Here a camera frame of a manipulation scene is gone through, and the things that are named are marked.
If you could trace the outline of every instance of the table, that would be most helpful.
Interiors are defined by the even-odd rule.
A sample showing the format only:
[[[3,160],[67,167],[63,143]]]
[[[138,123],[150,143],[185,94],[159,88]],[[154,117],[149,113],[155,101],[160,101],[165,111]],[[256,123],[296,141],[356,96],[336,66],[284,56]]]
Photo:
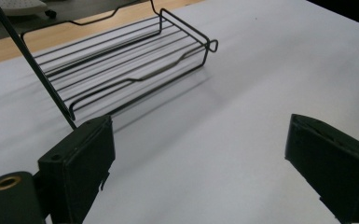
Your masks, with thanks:
[[[156,9],[165,7],[169,10],[185,7],[191,4],[198,3],[202,0],[155,0]],[[152,16],[149,10],[149,2],[143,2],[131,7],[124,7],[119,10],[118,14],[112,20],[98,22],[96,25],[84,27],[76,27],[73,24],[60,24],[50,27],[48,29],[40,30],[38,32],[27,35],[25,41],[31,52],[36,52],[42,49],[48,49],[62,43],[76,40],[78,38],[102,32],[104,30],[112,29],[119,25],[123,25],[132,21],[139,21],[144,18]],[[78,22],[95,21],[100,18],[110,15],[112,11],[101,13],[95,16],[87,17]],[[0,40],[0,62],[21,56],[11,38],[4,38]]]
[[[290,0],[174,13],[219,51],[113,118],[117,160],[85,223],[338,223],[283,154],[292,113],[359,140],[359,23]],[[0,63],[0,175],[36,172],[69,132],[23,58]]]

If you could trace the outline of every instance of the black metal rod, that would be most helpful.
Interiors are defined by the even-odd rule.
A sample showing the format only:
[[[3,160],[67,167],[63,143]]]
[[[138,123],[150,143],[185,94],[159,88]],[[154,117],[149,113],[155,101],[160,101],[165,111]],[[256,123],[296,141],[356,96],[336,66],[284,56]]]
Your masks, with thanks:
[[[158,58],[153,59],[153,60],[151,60],[151,61],[149,61],[149,62],[147,62],[147,63],[143,63],[143,64],[141,64],[141,65],[138,65],[138,66],[136,66],[136,67],[134,67],[134,68],[132,68],[132,69],[130,69],[130,70],[124,72],[124,73],[121,73],[121,74],[118,75],[118,76],[111,77],[111,78],[107,79],[104,83],[100,83],[100,84],[94,85],[93,87],[87,88],[86,90],[84,90],[84,91],[82,91],[82,92],[80,92],[80,93],[78,93],[78,94],[76,94],[76,95],[73,95],[73,96],[71,96],[71,97],[69,97],[69,98],[66,98],[66,99],[64,99],[64,101],[68,101],[68,100],[74,99],[74,98],[77,97],[78,95],[84,94],[84,93],[86,93],[86,92],[88,92],[88,91],[92,91],[93,89],[95,89],[95,88],[97,88],[97,87],[101,87],[103,84],[106,84],[107,82],[113,81],[113,80],[117,79],[118,77],[123,77],[123,76],[125,76],[125,75],[127,75],[127,74],[129,74],[129,73],[131,73],[131,72],[133,72],[133,71],[139,70],[139,69],[145,67],[145,66],[148,65],[148,64],[151,64],[151,63],[154,63],[154,62],[156,62],[156,61],[158,61],[158,60],[164,59],[164,58],[166,58],[166,57],[168,57],[168,56],[174,54],[175,52],[177,52],[177,51],[179,51],[179,50],[181,50],[181,49],[185,49],[185,48],[190,47],[190,46],[193,45],[193,44],[194,44],[194,43],[188,44],[188,45],[186,45],[186,46],[181,47],[180,49],[177,49],[177,50],[175,50],[175,51],[171,51],[171,52],[166,53],[166,54],[164,54],[164,55],[162,55],[162,56],[159,56]],[[98,93],[98,92],[100,92],[100,91],[94,91],[93,94],[88,94],[88,96],[90,97],[90,96],[92,96],[92,95],[94,95],[94,94],[96,94],[96,93]]]
[[[193,26],[191,26],[190,24],[188,24],[187,22],[183,21],[182,19],[180,19],[179,17],[175,16],[174,14],[172,14],[170,11],[168,11],[167,9],[165,8],[162,8],[159,15],[162,16],[162,12],[165,12],[167,14],[169,14],[170,16],[172,16],[173,18],[175,18],[176,20],[180,21],[181,23],[183,23],[186,27],[188,27],[190,30],[192,30],[193,32],[195,32],[196,34],[202,36],[206,41],[206,47],[209,51],[211,52],[216,52],[217,51],[217,47],[218,47],[218,41],[217,40],[213,40],[214,43],[216,43],[215,45],[215,49],[211,49],[210,46],[211,46],[211,40],[209,39],[209,37],[205,34],[203,34],[202,32],[200,32],[199,30],[197,30],[196,28],[194,28]]]
[[[201,33],[200,31],[198,31],[196,28],[192,27],[192,26],[189,25],[188,23],[186,23],[186,22],[180,20],[178,17],[174,16],[172,13],[170,13],[170,12],[168,13],[168,14],[171,15],[174,19],[179,19],[179,22],[182,22],[185,26],[187,26],[188,28],[190,28],[190,30],[196,31],[197,34],[199,34],[201,37],[204,37],[204,39],[205,39],[206,42],[202,42],[202,41],[200,41],[197,37],[195,37],[193,34],[191,34],[189,31],[187,31],[187,30],[185,30],[183,27],[179,26],[176,22],[169,20],[167,17],[164,17],[164,16],[163,16],[163,13],[162,13],[163,11],[168,12],[166,9],[162,8],[161,11],[160,11],[160,13],[159,13],[159,15],[161,16],[161,18],[164,18],[166,21],[168,21],[168,22],[170,22],[172,25],[176,26],[179,30],[181,30],[182,32],[185,32],[186,34],[188,34],[189,36],[191,36],[194,40],[196,40],[197,42],[199,42],[201,45],[205,46],[205,48],[210,49],[210,48],[209,48],[209,46],[210,46],[210,40],[209,40],[209,38],[208,38],[205,34]],[[203,57],[203,60],[202,60],[202,64],[201,64],[201,65],[204,65],[204,64],[205,64],[206,59],[207,59],[207,57],[208,57],[208,52],[209,52],[209,50],[205,50],[205,54],[204,54],[204,57]]]
[[[152,93],[154,93],[154,92],[157,92],[157,91],[161,91],[162,88],[167,87],[168,85],[170,85],[170,84],[174,83],[175,81],[177,81],[177,80],[179,80],[179,79],[181,79],[181,78],[183,78],[183,77],[189,75],[190,73],[196,71],[197,69],[199,69],[199,68],[201,68],[201,67],[202,67],[202,63],[199,64],[199,65],[197,65],[197,66],[195,66],[195,67],[193,67],[193,68],[191,68],[191,69],[189,69],[189,70],[187,70],[187,71],[185,71],[184,73],[180,74],[179,76],[176,76],[176,77],[174,77],[174,78],[172,78],[172,79],[170,79],[170,80],[168,80],[168,81],[166,81],[166,82],[164,82],[164,83],[158,85],[157,87],[155,87],[155,88],[153,88],[153,89],[151,89],[151,90],[149,90],[149,91],[147,91],[147,92],[145,92],[145,93],[143,93],[143,94],[141,94],[141,95],[135,97],[134,99],[132,99],[132,100],[126,102],[125,104],[116,107],[115,109],[113,109],[113,110],[107,112],[106,114],[115,115],[116,113],[122,111],[123,109],[127,108],[128,106],[130,106],[130,105],[132,105],[132,104],[135,104],[136,102],[142,100],[142,99],[145,98],[147,95],[150,95],[150,94],[152,94]]]
[[[125,26],[121,26],[121,27],[118,27],[118,28],[116,28],[116,29],[113,29],[113,30],[109,30],[109,31],[100,33],[100,34],[98,34],[98,35],[93,35],[93,36],[90,36],[90,37],[87,37],[87,38],[78,40],[78,41],[76,41],[75,43],[68,44],[68,45],[62,46],[62,47],[60,47],[60,48],[50,50],[50,51],[45,52],[45,53],[41,53],[41,54],[35,55],[34,57],[37,59],[37,58],[46,56],[46,55],[48,55],[48,54],[50,54],[50,53],[53,53],[53,52],[56,52],[56,51],[59,51],[59,50],[62,50],[62,49],[67,49],[67,48],[70,48],[70,47],[72,47],[72,46],[74,46],[74,45],[78,45],[78,44],[81,44],[81,43],[83,43],[83,42],[92,40],[92,39],[97,38],[97,37],[100,37],[100,36],[102,36],[102,35],[107,35],[107,34],[110,34],[110,33],[114,33],[115,31],[118,31],[118,30],[127,28],[127,27],[129,27],[129,26],[134,25],[134,24],[138,24],[138,23],[142,23],[142,22],[145,22],[145,21],[154,20],[155,18],[158,18],[158,16],[157,16],[157,17],[152,17],[152,18],[149,18],[149,19],[145,19],[145,20],[143,20],[143,21],[137,21],[137,22],[134,22],[134,23],[132,23],[132,24],[125,25]]]
[[[89,45],[89,46],[87,46],[87,47],[85,47],[85,48],[78,49],[78,50],[75,50],[75,51],[71,51],[71,52],[69,52],[69,53],[66,53],[66,54],[61,55],[60,57],[55,57],[54,59],[50,59],[50,60],[44,61],[44,62],[40,63],[39,65],[43,65],[43,64],[46,64],[46,63],[52,63],[52,62],[57,61],[57,60],[59,60],[59,59],[61,59],[61,58],[67,57],[67,56],[69,56],[69,55],[71,55],[71,54],[79,53],[79,52],[81,52],[81,51],[83,51],[83,50],[86,50],[86,49],[91,49],[91,48],[96,47],[96,46],[98,46],[98,45],[100,45],[100,44],[103,44],[103,43],[108,43],[108,42],[110,42],[110,41],[112,41],[112,40],[119,39],[119,38],[121,38],[121,37],[123,37],[123,36],[125,36],[125,35],[130,35],[130,34],[139,32],[139,31],[141,31],[141,30],[147,29],[147,28],[152,27],[152,26],[154,26],[154,25],[156,25],[156,24],[157,24],[157,23],[151,24],[151,25],[147,25],[147,26],[145,26],[145,27],[143,27],[143,28],[130,31],[130,32],[124,34],[124,35],[118,35],[118,36],[115,36],[115,37],[113,37],[113,38],[110,38],[110,39],[107,39],[107,40],[98,42],[98,43],[96,43],[96,44]]]
[[[120,50],[120,49],[125,49],[129,46],[132,46],[132,45],[135,45],[137,43],[141,43],[151,37],[154,37],[154,36],[157,36],[159,35],[159,31],[155,31],[153,33],[149,33],[149,34],[146,34],[146,35],[139,35],[139,36],[136,36],[135,38],[133,39],[130,39],[124,43],[121,43],[121,44],[118,44],[118,45],[115,45],[115,46],[112,46],[112,47],[109,47],[107,49],[104,49],[102,51],[97,51],[97,52],[93,52],[92,54],[90,55],[87,55],[85,56],[84,58],[81,58],[81,59],[76,59],[74,61],[71,61],[69,63],[65,63],[65,64],[62,64],[60,66],[57,66],[57,67],[54,67],[52,69],[50,69],[49,71],[47,71],[47,77],[54,77],[58,74],[61,74],[67,70],[70,70],[72,68],[75,68],[75,67],[78,67],[80,66],[81,64],[84,64],[84,63],[89,63],[91,61],[94,61],[104,55],[107,55],[107,54],[110,54],[112,52],[115,52],[117,50]],[[75,53],[78,53],[80,51],[82,51],[83,49],[79,49],[79,50],[76,50]]]
[[[165,47],[171,45],[172,43],[177,42],[177,41],[180,41],[180,40],[182,40],[182,39],[184,39],[184,38],[186,38],[186,36],[183,36],[183,37],[181,37],[181,38],[179,38],[179,39],[176,39],[176,40],[174,40],[173,42],[170,42],[170,43],[168,43],[168,44],[166,44],[166,45],[163,45],[163,46],[161,46],[161,47],[158,47],[158,48],[156,48],[156,49],[153,49],[153,50],[150,50],[150,51],[145,52],[145,53],[143,53],[143,54],[140,54],[140,55],[137,55],[137,56],[135,56],[135,57],[132,57],[132,58],[130,58],[130,59],[127,60],[127,61],[124,61],[124,62],[115,64],[114,66],[105,68],[104,70],[99,71],[98,73],[92,74],[92,75],[90,75],[90,76],[88,76],[88,77],[81,78],[80,80],[77,80],[77,81],[75,81],[75,82],[73,82],[73,83],[71,83],[71,84],[69,84],[69,85],[66,85],[66,86],[63,86],[63,87],[57,89],[57,91],[65,90],[65,89],[67,89],[67,88],[69,88],[69,87],[71,87],[71,86],[74,86],[74,85],[77,84],[77,83],[83,82],[83,81],[85,81],[85,80],[87,80],[87,79],[90,79],[90,78],[92,78],[92,77],[95,77],[95,76],[97,76],[97,75],[100,75],[101,73],[104,73],[104,72],[106,72],[106,71],[112,70],[113,68],[118,67],[118,66],[121,66],[122,64],[129,63],[129,62],[131,62],[131,61],[133,61],[133,60],[136,60],[136,59],[138,59],[138,58],[144,57],[144,56],[146,56],[147,54],[149,54],[149,53],[151,53],[151,52],[154,52],[154,51],[157,51],[157,50],[159,50],[159,49],[165,48]]]
[[[95,95],[95,94],[97,94],[97,93],[100,93],[100,92],[102,92],[102,91],[109,90],[109,89],[111,89],[111,88],[113,88],[113,87],[119,86],[120,84],[123,84],[123,83],[126,83],[126,82],[129,82],[129,84],[126,85],[125,87],[130,86],[132,83],[135,83],[135,82],[142,82],[142,81],[148,80],[148,79],[150,79],[151,77],[155,77],[156,75],[158,75],[158,74],[160,74],[160,73],[162,73],[162,72],[164,72],[164,71],[166,71],[166,70],[168,70],[168,69],[170,69],[170,68],[175,67],[176,65],[178,65],[178,64],[179,64],[182,60],[184,60],[185,58],[190,57],[190,56],[192,56],[192,55],[194,55],[194,54],[196,54],[196,53],[198,53],[198,52],[201,52],[201,51],[203,51],[203,48],[202,48],[202,47],[197,47],[197,48],[195,48],[195,49],[191,49],[191,50],[189,50],[188,52],[184,53],[178,60],[176,60],[176,61],[174,61],[174,62],[172,62],[172,63],[169,63],[169,64],[167,64],[167,65],[165,65],[165,66],[159,68],[158,70],[155,70],[155,71],[153,71],[153,72],[151,72],[151,73],[149,73],[149,74],[147,74],[147,75],[145,75],[145,76],[143,76],[143,77],[140,77],[140,78],[126,78],[126,79],[120,80],[120,81],[118,81],[118,82],[116,82],[116,83],[113,83],[113,84],[111,84],[111,85],[109,85],[109,86],[103,87],[103,88],[101,88],[101,89],[99,89],[99,90],[97,90],[97,91],[91,92],[91,93],[89,93],[89,94],[87,94],[87,95],[85,95],[85,96],[80,97],[79,99],[73,101],[73,102],[70,104],[70,106],[69,106],[69,111],[70,111],[70,113],[71,113],[72,119],[76,119],[74,112],[77,111],[78,109],[81,109],[81,108],[83,108],[83,107],[85,107],[85,106],[87,106],[87,105],[90,105],[91,103],[94,103],[94,102],[96,102],[96,101],[98,101],[98,100],[100,100],[100,99],[106,97],[107,95],[110,95],[110,94],[112,94],[112,93],[114,93],[114,92],[117,92],[117,91],[123,89],[124,87],[121,87],[121,88],[119,88],[119,89],[110,91],[110,92],[108,92],[108,93],[106,93],[106,94],[104,94],[104,95],[98,97],[97,99],[94,99],[94,100],[92,100],[92,101],[90,101],[90,102],[88,102],[88,103],[86,103],[86,104],[84,104],[84,105],[82,105],[82,106],[80,106],[80,107],[74,109],[75,105],[78,104],[78,103],[80,103],[81,101],[84,101],[85,99],[90,98],[91,96],[93,96],[93,95]]]
[[[10,21],[6,17],[4,11],[0,7],[0,22],[4,25],[5,29],[7,30],[8,34],[13,39],[14,43],[17,45],[19,50],[21,51],[22,55],[24,56],[25,60],[30,64],[32,69],[34,70],[35,74],[39,78],[40,82],[42,82],[42,85],[46,88],[48,91],[48,94],[53,99],[54,103],[57,105],[57,107],[62,112],[63,116],[68,121],[69,125],[75,129],[75,124],[70,120],[69,113],[66,105],[63,103],[60,95],[57,94],[57,92],[52,87],[51,83],[48,81],[48,79],[45,77],[45,74],[43,73],[42,69],[37,64],[36,60],[32,56],[30,50],[24,45],[24,42],[20,39],[16,31],[14,30],[13,26],[11,25]]]
[[[157,39],[155,39],[155,40],[147,41],[147,42],[145,42],[145,45],[150,44],[150,43],[152,43],[152,42],[154,42],[154,41],[156,41],[156,40],[161,40],[161,39],[166,38],[166,37],[168,37],[168,36],[170,36],[170,35],[177,34],[178,32],[179,32],[179,31],[176,31],[176,32],[170,33],[170,34],[168,34],[168,35],[161,36],[161,37],[159,37],[159,38],[157,38]],[[130,49],[128,49],[127,51],[123,51],[123,52],[120,52],[120,53],[116,53],[116,54],[111,55],[111,56],[109,56],[109,57],[107,57],[107,58],[105,58],[105,59],[102,59],[102,60],[100,60],[100,61],[86,64],[85,66],[87,66],[87,67],[92,67],[92,66],[97,65],[97,64],[99,64],[99,63],[102,63],[102,62],[104,62],[104,61],[106,61],[106,60],[113,59],[113,58],[115,58],[115,57],[117,57],[117,56],[122,55],[123,53],[126,53],[126,52],[131,51],[131,50],[135,50],[135,49],[138,49],[138,48],[139,48],[138,46],[133,47],[133,48],[130,48]],[[59,79],[61,79],[61,78],[63,78],[63,77],[68,77],[68,76],[74,75],[76,72],[79,72],[79,71],[83,70],[84,68],[85,68],[85,67],[79,67],[79,68],[77,68],[76,70],[72,70],[72,71],[71,71],[70,73],[68,73],[68,74],[63,74],[62,76],[56,77],[56,78],[50,78],[49,80],[50,80],[50,82],[54,82],[54,81],[59,80]]]

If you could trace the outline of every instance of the metal wire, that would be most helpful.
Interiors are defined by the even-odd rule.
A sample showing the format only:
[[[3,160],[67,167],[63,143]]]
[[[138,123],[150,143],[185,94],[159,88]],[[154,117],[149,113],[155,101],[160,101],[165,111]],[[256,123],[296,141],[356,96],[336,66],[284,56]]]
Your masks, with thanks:
[[[203,66],[208,52],[217,51],[217,40],[210,40],[164,8],[157,12],[153,0],[150,3],[155,17],[37,55],[32,55],[24,42],[29,32],[19,38],[8,21],[1,21],[75,128],[75,112],[111,101],[108,104],[115,106],[106,113],[115,114]],[[113,17],[120,8],[97,21],[65,22],[85,26]]]

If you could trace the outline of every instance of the wire rack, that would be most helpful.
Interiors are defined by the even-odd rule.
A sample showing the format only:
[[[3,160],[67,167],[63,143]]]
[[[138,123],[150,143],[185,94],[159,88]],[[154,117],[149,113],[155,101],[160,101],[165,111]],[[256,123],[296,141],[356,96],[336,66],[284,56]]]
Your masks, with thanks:
[[[190,74],[205,64],[209,51],[217,51],[217,40],[210,40],[164,8],[157,12],[153,0],[150,4],[154,17],[34,55],[24,41],[34,30],[19,37],[1,9],[0,22],[75,128],[76,120],[114,115]],[[96,21],[60,23],[86,26],[114,17],[122,7]]]

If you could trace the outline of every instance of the black object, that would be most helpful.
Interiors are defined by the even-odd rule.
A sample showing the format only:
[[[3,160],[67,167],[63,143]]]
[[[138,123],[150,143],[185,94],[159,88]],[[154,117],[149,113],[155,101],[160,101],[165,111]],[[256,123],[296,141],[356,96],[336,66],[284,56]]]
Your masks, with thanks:
[[[75,128],[78,115],[81,119],[113,115],[202,67],[208,52],[217,51],[217,40],[210,40],[164,8],[157,12],[153,0],[150,4],[155,17],[38,55],[33,55],[25,44],[28,32],[19,37],[1,9],[0,22]],[[87,26],[114,17],[122,7],[96,21],[53,25]]]
[[[51,19],[56,19],[57,12],[53,11],[53,10],[47,10],[47,11],[45,11],[45,15]]]
[[[359,0],[308,0],[341,16],[359,22]]]
[[[292,115],[285,157],[341,223],[359,222],[359,141],[320,120]]]
[[[0,176],[0,224],[45,223],[31,174]]]
[[[110,116],[80,125],[38,161],[32,176],[0,177],[0,223],[82,223],[115,159]]]

